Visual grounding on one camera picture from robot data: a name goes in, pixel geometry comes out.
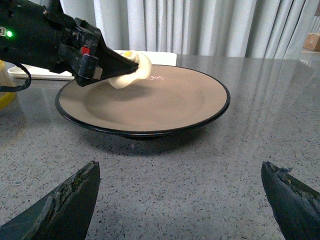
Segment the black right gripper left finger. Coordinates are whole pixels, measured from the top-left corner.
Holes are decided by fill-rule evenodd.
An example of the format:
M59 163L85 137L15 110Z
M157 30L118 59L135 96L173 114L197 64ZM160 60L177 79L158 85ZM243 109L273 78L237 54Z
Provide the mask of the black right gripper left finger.
M2 240L84 240L100 187L100 166L90 161L0 227Z

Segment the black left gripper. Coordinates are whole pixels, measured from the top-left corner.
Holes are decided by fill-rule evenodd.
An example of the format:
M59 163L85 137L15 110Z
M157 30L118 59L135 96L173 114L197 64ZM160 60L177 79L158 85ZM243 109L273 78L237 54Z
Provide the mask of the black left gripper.
M49 68L51 72L70 72L76 83L85 87L138 69L137 63L107 47L100 30L85 20L65 14L59 0L46 0L43 15L56 27L53 45L56 60Z

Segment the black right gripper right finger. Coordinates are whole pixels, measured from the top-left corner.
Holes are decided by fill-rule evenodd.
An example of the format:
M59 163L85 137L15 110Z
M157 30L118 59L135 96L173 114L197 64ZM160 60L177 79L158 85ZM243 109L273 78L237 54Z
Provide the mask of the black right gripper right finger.
M261 180L273 216L286 240L318 240L320 193L290 171L269 161L262 163Z

